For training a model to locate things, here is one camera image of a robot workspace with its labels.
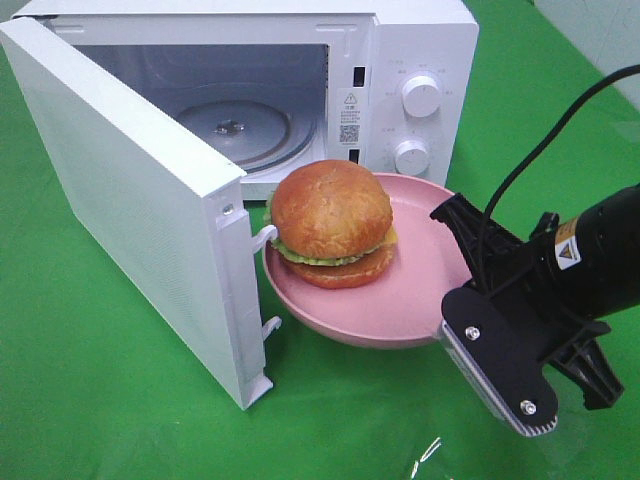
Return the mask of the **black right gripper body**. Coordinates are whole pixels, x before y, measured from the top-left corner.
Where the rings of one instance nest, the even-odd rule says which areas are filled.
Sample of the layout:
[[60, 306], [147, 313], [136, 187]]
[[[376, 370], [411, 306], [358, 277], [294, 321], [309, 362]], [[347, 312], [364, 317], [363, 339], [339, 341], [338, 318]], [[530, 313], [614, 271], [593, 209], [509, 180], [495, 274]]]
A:
[[432, 219], [453, 233], [471, 278], [463, 286], [504, 316], [539, 366], [558, 369], [582, 390], [588, 409], [612, 406], [623, 387], [596, 341], [603, 317], [625, 307], [625, 196], [616, 193], [567, 222], [544, 214], [522, 241], [463, 196]]

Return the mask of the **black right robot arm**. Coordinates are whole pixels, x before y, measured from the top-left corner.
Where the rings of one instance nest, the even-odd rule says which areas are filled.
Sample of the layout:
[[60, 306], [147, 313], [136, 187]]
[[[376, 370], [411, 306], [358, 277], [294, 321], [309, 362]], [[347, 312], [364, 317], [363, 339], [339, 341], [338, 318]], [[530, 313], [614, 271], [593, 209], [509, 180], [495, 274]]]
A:
[[444, 319], [484, 378], [520, 412], [557, 406], [546, 364], [574, 381], [588, 409], [612, 406], [624, 388], [596, 341], [602, 317], [639, 302], [639, 189], [627, 187], [561, 223], [544, 214], [528, 241], [490, 221], [462, 195], [431, 218], [453, 233], [471, 278], [445, 295]]

